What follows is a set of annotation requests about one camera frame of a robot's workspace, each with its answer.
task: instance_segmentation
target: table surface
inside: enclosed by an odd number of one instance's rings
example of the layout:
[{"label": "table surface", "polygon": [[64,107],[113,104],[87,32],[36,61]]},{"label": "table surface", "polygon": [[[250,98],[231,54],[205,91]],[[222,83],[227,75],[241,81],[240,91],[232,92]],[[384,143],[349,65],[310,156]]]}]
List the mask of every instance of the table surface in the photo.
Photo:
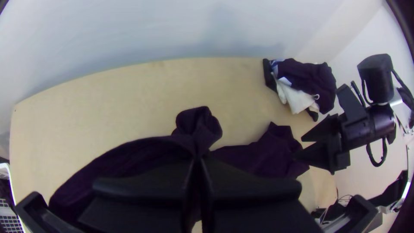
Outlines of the table surface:
[{"label": "table surface", "polygon": [[[212,150],[256,141],[270,121],[291,126],[296,139],[315,126],[305,112],[292,115],[265,86],[259,58],[167,60],[95,73],[15,106],[10,164],[16,201],[38,191],[48,202],[94,158],[124,142],[169,135],[176,115],[198,106],[208,106],[223,129]],[[327,171],[311,167],[298,180],[308,211],[337,198]]]}]

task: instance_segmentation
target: white cloth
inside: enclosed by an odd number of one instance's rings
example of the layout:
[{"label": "white cloth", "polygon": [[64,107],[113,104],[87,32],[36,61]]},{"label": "white cloth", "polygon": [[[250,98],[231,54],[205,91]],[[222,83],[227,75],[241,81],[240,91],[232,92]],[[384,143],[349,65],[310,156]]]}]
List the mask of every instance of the white cloth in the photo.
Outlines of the white cloth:
[{"label": "white cloth", "polygon": [[312,95],[307,94],[303,91],[298,91],[290,86],[286,85],[285,82],[276,80],[276,89],[279,94],[279,99],[282,104],[289,103],[292,114],[298,114],[299,112],[309,108],[311,111],[319,112],[319,105],[315,103],[315,99]]}]

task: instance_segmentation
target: pile of clothes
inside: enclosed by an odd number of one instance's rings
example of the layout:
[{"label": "pile of clothes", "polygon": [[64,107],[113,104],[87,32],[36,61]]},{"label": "pile of clothes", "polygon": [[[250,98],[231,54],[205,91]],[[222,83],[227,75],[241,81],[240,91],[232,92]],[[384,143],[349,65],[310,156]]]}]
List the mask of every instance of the pile of clothes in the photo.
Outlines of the pile of clothes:
[{"label": "pile of clothes", "polygon": [[127,142],[97,157],[56,190],[50,198],[50,210],[64,221],[75,224],[95,197],[92,184],[96,179],[136,176],[165,164],[199,156],[211,156],[267,178],[294,179],[309,169],[308,165],[292,158],[302,146],[293,138],[290,126],[270,122],[257,142],[214,151],[209,148],[223,132],[208,107],[179,113],[176,126],[169,136]]},{"label": "pile of clothes", "polygon": [[333,109],[336,80],[327,63],[263,59],[263,71],[266,86],[278,93],[283,104],[289,103],[293,114],[305,110],[317,121],[318,112]]}]

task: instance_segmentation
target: purple garment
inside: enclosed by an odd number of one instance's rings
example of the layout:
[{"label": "purple garment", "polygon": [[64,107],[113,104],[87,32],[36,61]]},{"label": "purple garment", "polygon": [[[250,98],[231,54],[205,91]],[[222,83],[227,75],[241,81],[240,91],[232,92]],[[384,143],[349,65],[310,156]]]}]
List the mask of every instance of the purple garment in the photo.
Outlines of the purple garment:
[{"label": "purple garment", "polygon": [[176,125],[171,136],[127,142],[94,159],[56,190],[49,201],[50,210],[75,223],[94,197],[92,183],[97,178],[135,176],[163,164],[203,155],[222,136],[220,124],[208,107],[181,112]]},{"label": "purple garment", "polygon": [[319,95],[315,102],[322,114],[333,109],[336,98],[336,80],[331,67],[326,62],[322,64],[300,63],[293,58],[277,63],[277,79],[287,78],[292,88],[305,93]]},{"label": "purple garment", "polygon": [[[94,198],[92,183],[97,178],[135,176],[183,158],[202,156],[222,136],[220,124],[208,107],[181,112],[176,125],[170,136],[127,142],[94,159],[56,190],[49,201],[50,210],[74,224]],[[296,178],[309,169],[290,157],[300,149],[289,126],[271,123],[258,142],[223,147],[211,154],[259,176]]]},{"label": "purple garment", "polygon": [[257,142],[222,147],[212,151],[211,156],[256,176],[295,179],[309,169],[308,165],[292,159],[292,154],[301,149],[290,126],[277,126],[271,122]]}]

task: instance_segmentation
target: black cable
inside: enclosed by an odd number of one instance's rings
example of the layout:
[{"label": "black cable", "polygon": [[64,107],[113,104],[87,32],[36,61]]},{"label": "black cable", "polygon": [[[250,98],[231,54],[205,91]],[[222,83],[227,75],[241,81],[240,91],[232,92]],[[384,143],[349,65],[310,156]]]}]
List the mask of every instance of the black cable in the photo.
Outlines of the black cable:
[{"label": "black cable", "polygon": [[373,102],[369,102],[367,99],[367,95],[365,94],[365,80],[362,80],[362,94],[364,96],[365,102],[369,104],[370,106],[372,106]]},{"label": "black cable", "polygon": [[398,76],[397,72],[393,69],[392,73],[394,74],[395,79],[399,82],[399,84],[406,90],[408,96],[410,96],[411,99],[414,99],[413,94],[411,94],[410,89],[405,85],[405,83],[401,80],[400,76]]},{"label": "black cable", "polygon": [[385,159],[387,158],[387,152],[388,152],[387,151],[387,144],[386,144],[385,138],[383,138],[383,156],[381,157],[381,161],[378,163],[378,162],[375,161],[374,157],[372,156],[372,151],[371,151],[370,144],[369,143],[367,144],[367,153],[368,153],[368,156],[370,157],[371,163],[372,163],[372,165],[374,165],[374,167],[379,167],[385,162]]},{"label": "black cable", "polygon": [[359,89],[354,81],[351,82],[351,87],[354,89],[355,93],[357,93],[358,99],[361,102],[363,107],[366,107],[364,100],[362,99],[361,93],[359,92]]}]

